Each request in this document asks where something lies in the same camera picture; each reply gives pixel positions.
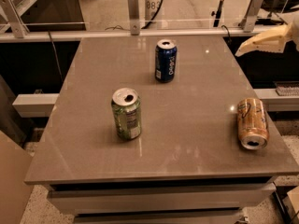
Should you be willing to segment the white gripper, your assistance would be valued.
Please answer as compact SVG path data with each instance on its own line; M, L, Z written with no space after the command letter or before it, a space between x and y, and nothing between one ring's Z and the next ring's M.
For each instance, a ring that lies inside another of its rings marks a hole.
M292 24L283 24L249 38L240 45L235 56L252 51L282 53L291 40L299 51L299 14L294 15Z

